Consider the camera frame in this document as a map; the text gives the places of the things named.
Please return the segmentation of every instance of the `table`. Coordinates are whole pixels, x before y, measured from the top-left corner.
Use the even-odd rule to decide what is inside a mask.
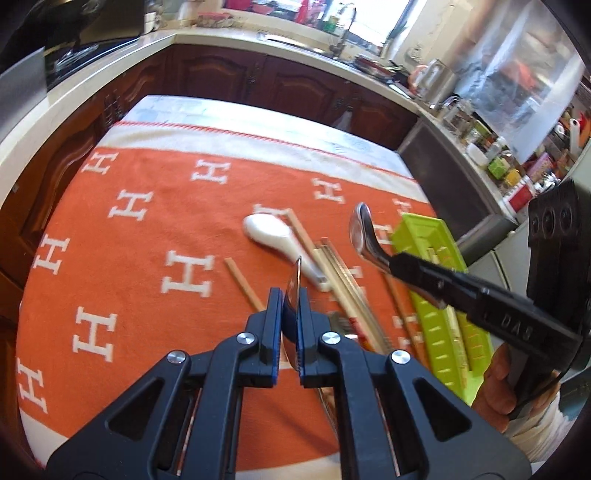
[[[17,381],[31,449],[51,453],[173,349],[213,349],[291,265],[251,242],[242,220],[292,208],[353,268],[395,346],[408,339],[376,269],[349,245],[366,201],[387,241],[403,211],[433,215],[395,153],[314,122],[243,105],[149,96],[76,174],[39,246],[21,307]],[[337,310],[309,288],[318,310]],[[282,365],[244,395],[238,477],[339,478],[338,444],[317,395]]]

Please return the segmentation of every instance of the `silver screw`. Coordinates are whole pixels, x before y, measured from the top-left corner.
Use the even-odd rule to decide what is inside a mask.
[[[187,354],[181,350],[173,350],[166,356],[166,360],[175,365],[182,364],[186,359]]]
[[[236,335],[236,341],[243,345],[250,345],[251,343],[254,343],[255,336],[250,332],[242,332]]]
[[[340,342],[340,335],[336,332],[326,332],[322,336],[322,341],[324,343],[328,343],[329,345],[336,345]]]
[[[406,350],[396,350],[392,352],[392,362],[404,365],[410,362],[410,353]]]

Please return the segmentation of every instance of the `faucet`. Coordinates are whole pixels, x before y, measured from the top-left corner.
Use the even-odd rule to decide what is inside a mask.
[[[337,60],[343,53],[343,50],[345,49],[345,42],[347,41],[347,38],[349,36],[349,31],[351,30],[351,27],[355,22],[355,18],[357,18],[357,7],[355,7],[355,4],[353,2],[344,5],[343,8],[339,10],[338,14],[344,14],[349,7],[353,7],[353,16],[351,17],[351,23],[349,24],[349,27],[347,29],[343,30],[343,36],[340,38],[339,42],[336,45],[330,46],[330,51],[333,53],[333,60]]]

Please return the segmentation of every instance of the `green container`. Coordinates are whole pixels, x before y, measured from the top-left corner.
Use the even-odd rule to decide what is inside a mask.
[[[392,234],[396,251],[443,267],[467,272],[466,264],[443,220],[403,213]],[[421,320],[433,374],[465,402],[471,404],[491,363],[492,344],[488,332],[470,323],[464,313],[439,310],[418,294],[411,293]]]

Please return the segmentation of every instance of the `metal kettle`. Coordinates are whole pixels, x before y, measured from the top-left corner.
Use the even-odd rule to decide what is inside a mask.
[[[417,81],[417,96],[430,109],[437,110],[453,92],[458,80],[458,75],[441,60],[435,59],[421,72]]]

